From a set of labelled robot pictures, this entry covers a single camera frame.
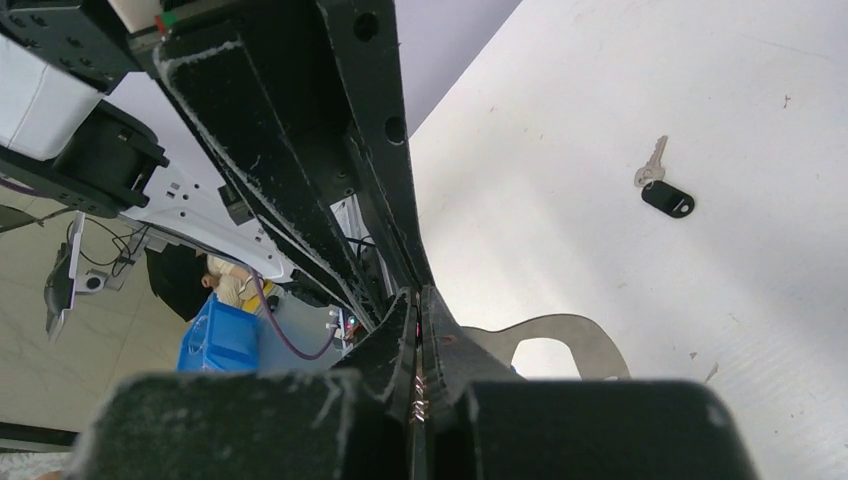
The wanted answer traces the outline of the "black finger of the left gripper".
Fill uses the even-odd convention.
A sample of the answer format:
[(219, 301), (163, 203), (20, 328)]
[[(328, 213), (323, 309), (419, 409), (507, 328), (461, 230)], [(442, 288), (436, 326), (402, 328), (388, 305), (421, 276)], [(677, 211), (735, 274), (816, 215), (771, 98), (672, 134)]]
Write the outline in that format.
[(434, 283), (420, 232), (395, 4), (320, 1), (355, 130), (365, 225), (401, 287)]
[(364, 29), (356, 12), (351, 1), (191, 1), (156, 16), (153, 64), (277, 248), (373, 331), (386, 296), (331, 210), (367, 184), (342, 73)]

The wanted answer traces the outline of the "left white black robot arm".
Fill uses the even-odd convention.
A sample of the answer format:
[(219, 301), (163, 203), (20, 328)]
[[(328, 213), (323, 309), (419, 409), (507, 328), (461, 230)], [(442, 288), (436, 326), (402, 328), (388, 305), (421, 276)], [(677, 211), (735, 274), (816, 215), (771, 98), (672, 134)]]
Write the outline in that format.
[(332, 213), (352, 196), (389, 280), (433, 283), (391, 1), (5, 1), (1, 171), (83, 213), (282, 277), (368, 330), (389, 294)]

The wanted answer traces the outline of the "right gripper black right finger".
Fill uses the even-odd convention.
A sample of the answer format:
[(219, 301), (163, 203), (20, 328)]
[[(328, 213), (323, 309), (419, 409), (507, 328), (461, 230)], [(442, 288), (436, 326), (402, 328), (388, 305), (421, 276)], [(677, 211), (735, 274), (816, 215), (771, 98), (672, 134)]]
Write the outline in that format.
[(529, 380), (420, 295), (433, 479), (753, 479), (733, 418), (680, 380)]

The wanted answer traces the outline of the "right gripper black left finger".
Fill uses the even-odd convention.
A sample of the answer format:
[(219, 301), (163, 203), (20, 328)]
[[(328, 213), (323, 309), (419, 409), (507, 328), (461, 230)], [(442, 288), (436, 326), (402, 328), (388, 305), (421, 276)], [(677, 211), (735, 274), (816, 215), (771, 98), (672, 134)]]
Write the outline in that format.
[(321, 371), (151, 373), (77, 438), (70, 479), (406, 479), (413, 295)]

